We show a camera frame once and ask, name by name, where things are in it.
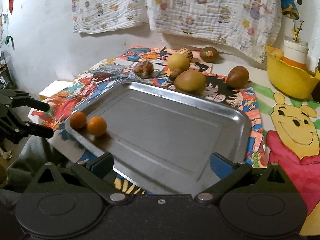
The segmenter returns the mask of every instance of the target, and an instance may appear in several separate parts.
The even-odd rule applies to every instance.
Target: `white muslin cloth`
[[[257,62],[280,30],[280,0],[147,0],[152,31],[232,46]]]
[[[148,22],[146,0],[71,0],[74,33],[102,33]]]

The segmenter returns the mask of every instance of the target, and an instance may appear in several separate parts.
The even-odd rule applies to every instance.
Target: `orange fruit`
[[[81,129],[87,124],[87,116],[82,112],[75,112],[70,116],[70,126],[73,129]]]
[[[98,137],[106,133],[107,123],[100,116],[95,116],[89,120],[87,129],[90,134]]]

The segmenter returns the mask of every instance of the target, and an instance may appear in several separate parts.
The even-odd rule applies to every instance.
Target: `colorful printed mat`
[[[167,57],[174,53],[171,49],[150,49],[135,47],[128,49],[121,56],[102,60],[90,70],[81,73],[73,85],[47,99],[50,110],[46,113],[33,110],[29,117],[33,122],[52,127],[55,130],[49,142],[71,161],[92,160],[96,158],[80,145],[64,128],[64,122],[73,111],[80,109],[92,99],[101,95],[113,85],[127,79],[134,79],[159,86],[175,89],[168,77],[170,70],[167,67]],[[252,87],[243,90],[232,90],[226,85],[226,77],[210,74],[212,65],[203,62],[199,51],[193,51],[194,59],[190,68],[203,72],[207,77],[207,88],[202,97],[215,102],[229,104],[244,111],[252,123],[251,136],[248,141],[244,158],[254,167],[265,167],[265,143],[262,135],[262,124],[257,100]],[[153,63],[154,77],[143,80],[136,76],[133,68],[140,60],[149,60]]]

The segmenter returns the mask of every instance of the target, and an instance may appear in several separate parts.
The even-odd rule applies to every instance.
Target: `brown fruit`
[[[249,81],[249,71],[242,66],[237,66],[231,69],[227,78],[228,86],[240,89]]]
[[[87,124],[87,116],[82,112],[75,112],[70,116],[70,126],[72,129],[81,129]]]
[[[204,62],[212,63],[215,62],[219,58],[219,52],[212,47],[206,47],[201,50],[200,58]]]
[[[181,73],[173,83],[176,89],[186,93],[200,95],[206,88],[206,78],[201,72],[189,69]]]
[[[94,136],[101,136],[106,133],[107,123],[100,116],[91,118],[87,124],[88,132]]]
[[[190,62],[185,55],[174,53],[168,57],[168,68],[172,71],[176,68],[186,71],[190,67]]]
[[[178,53],[186,56],[190,62],[193,59],[192,51],[188,48],[181,48],[178,50]]]
[[[147,60],[139,61],[133,71],[141,78],[149,78],[153,73],[153,64]]]
[[[169,76],[169,79],[171,81],[175,80],[177,76],[179,76],[182,73],[182,70],[179,68],[176,68],[174,71],[172,71],[171,75]]]

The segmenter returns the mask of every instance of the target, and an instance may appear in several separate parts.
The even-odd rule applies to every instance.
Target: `winnie the pooh drawing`
[[[301,235],[320,234],[320,154],[319,138],[310,117],[317,113],[310,106],[286,105],[285,97],[274,94],[276,105],[271,119],[275,131],[267,133],[271,152],[269,163],[279,163],[300,192],[308,208]]]

